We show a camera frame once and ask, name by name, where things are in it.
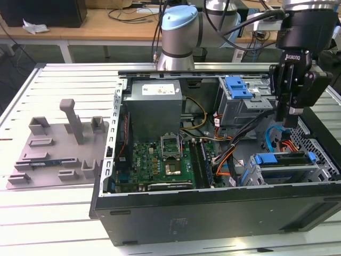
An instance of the vertical post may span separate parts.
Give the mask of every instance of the vertical post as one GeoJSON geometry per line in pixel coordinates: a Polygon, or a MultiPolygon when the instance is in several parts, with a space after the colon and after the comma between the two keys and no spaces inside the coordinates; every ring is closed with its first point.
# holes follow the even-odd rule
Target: vertical post
{"type": "Polygon", "coordinates": [[[75,62],[72,54],[70,53],[69,44],[67,41],[62,41],[61,43],[59,43],[59,48],[60,48],[60,51],[62,52],[65,63],[75,62]]]}
{"type": "Polygon", "coordinates": [[[104,51],[104,57],[105,57],[106,59],[110,58],[109,48],[108,48],[107,45],[104,45],[104,46],[103,46],[103,51],[104,51]]]}
{"type": "Polygon", "coordinates": [[[13,44],[5,44],[4,47],[2,48],[10,57],[13,57],[15,55],[12,45],[13,44]]]}
{"type": "Polygon", "coordinates": [[[79,145],[83,144],[83,128],[79,117],[76,116],[74,111],[75,101],[73,99],[62,99],[59,108],[61,111],[65,112],[66,117],[69,120],[70,127],[79,145]]]}

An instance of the open computer tower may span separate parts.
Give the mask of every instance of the open computer tower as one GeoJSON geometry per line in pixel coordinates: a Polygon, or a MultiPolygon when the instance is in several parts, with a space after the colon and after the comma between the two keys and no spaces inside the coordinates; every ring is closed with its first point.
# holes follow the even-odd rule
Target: open computer tower
{"type": "Polygon", "coordinates": [[[120,76],[92,200],[115,246],[307,231],[340,210],[340,144],[310,108],[275,123],[267,74],[120,76]]]}

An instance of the gray power supply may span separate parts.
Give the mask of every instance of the gray power supply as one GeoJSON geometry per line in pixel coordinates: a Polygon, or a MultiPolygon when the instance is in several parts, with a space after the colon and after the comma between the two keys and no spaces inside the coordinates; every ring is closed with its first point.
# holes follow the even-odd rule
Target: gray power supply
{"type": "Polygon", "coordinates": [[[131,113],[135,142],[154,142],[166,133],[179,133],[182,111],[179,81],[134,81],[132,94],[124,105],[131,113]]]}

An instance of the ram slot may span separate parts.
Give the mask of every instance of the ram slot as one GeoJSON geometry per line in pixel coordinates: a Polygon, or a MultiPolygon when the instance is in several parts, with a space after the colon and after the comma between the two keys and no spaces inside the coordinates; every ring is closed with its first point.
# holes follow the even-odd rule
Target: ram slot
{"type": "Polygon", "coordinates": [[[207,175],[208,184],[211,186],[213,184],[213,176],[212,176],[212,170],[209,166],[208,157],[206,156],[205,144],[201,141],[200,146],[201,146],[201,153],[205,162],[205,171],[207,175]]]}
{"type": "Polygon", "coordinates": [[[202,157],[200,143],[189,143],[193,173],[196,180],[197,188],[209,188],[207,179],[205,161],[202,157]]]}

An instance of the black box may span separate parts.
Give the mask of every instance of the black box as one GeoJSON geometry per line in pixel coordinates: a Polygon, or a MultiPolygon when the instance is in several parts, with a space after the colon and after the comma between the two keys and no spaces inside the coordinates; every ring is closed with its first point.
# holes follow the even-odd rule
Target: black box
{"type": "Polygon", "coordinates": [[[21,27],[25,19],[36,25],[79,28],[87,15],[85,0],[0,0],[0,12],[9,27],[21,27]]]}

